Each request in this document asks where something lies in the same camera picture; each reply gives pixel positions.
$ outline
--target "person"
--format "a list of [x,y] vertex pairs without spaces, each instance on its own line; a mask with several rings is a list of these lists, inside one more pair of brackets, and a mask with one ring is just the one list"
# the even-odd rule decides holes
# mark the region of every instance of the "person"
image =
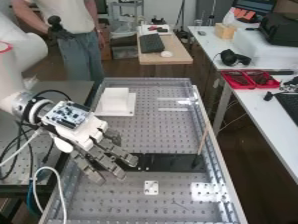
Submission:
[[[36,3],[44,21],[29,4]],[[104,69],[100,48],[105,41],[100,30],[95,0],[12,0],[16,16],[41,33],[53,35],[67,68],[68,79],[103,82]],[[55,33],[48,19],[61,19],[63,31]]]

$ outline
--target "keyboard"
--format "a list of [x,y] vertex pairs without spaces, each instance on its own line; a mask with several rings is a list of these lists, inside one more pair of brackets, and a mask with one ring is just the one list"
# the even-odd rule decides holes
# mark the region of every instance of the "keyboard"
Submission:
[[298,126],[298,94],[278,93],[275,97]]
[[141,36],[140,45],[141,45],[141,52],[144,54],[162,52],[165,50],[165,45],[161,41],[158,33]]

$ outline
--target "jeans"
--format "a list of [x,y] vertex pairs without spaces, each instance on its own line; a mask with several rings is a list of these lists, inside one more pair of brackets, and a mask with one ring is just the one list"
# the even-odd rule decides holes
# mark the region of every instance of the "jeans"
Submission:
[[101,83],[105,75],[96,32],[75,34],[75,36],[69,40],[59,39],[68,79]]

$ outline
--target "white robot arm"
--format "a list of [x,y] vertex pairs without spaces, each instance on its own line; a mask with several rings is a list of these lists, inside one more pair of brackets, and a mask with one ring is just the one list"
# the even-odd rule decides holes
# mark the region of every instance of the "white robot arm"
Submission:
[[105,182],[97,165],[124,180],[125,172],[114,160],[136,167],[138,158],[121,150],[117,131],[89,108],[71,100],[55,104],[24,87],[21,72],[47,54],[43,39],[25,34],[0,13],[0,109],[49,132],[57,148],[71,154],[92,181]]

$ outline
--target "screen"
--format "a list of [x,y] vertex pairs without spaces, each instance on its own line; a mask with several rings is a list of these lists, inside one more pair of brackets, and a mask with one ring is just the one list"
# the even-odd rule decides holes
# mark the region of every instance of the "screen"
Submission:
[[95,0],[95,1],[96,1],[99,14],[108,14],[108,11],[107,11],[107,0]]
[[236,0],[234,7],[252,10],[263,15],[273,11],[275,0]]

